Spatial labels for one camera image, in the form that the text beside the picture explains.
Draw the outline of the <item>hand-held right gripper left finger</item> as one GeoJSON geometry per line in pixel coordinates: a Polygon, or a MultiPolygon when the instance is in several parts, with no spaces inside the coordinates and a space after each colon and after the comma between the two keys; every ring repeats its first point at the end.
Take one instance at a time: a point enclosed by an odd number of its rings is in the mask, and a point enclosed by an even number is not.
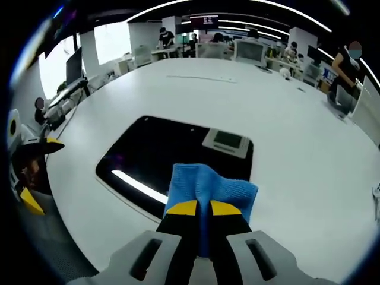
{"type": "Polygon", "coordinates": [[[71,284],[165,284],[183,235],[168,233],[179,228],[180,218],[193,218],[198,201],[180,202],[167,211],[160,226],[146,231],[114,252],[109,265],[92,277],[81,277],[71,284]]]}

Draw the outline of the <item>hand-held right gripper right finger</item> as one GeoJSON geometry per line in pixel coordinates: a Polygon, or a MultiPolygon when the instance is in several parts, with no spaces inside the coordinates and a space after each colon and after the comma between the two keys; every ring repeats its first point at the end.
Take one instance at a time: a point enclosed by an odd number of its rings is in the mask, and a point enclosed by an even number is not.
{"type": "Polygon", "coordinates": [[[235,206],[210,201],[210,257],[220,284],[334,284],[303,272],[296,257],[263,231],[253,232],[235,206]]]}

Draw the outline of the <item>person's left hand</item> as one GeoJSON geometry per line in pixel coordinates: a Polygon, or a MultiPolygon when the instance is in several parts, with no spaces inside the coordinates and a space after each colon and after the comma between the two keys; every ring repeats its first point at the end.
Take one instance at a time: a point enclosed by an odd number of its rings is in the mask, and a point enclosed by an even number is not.
{"type": "Polygon", "coordinates": [[[36,186],[36,177],[39,173],[39,170],[40,168],[37,160],[31,160],[27,162],[26,165],[22,168],[21,173],[28,188],[34,188],[36,186]]]}

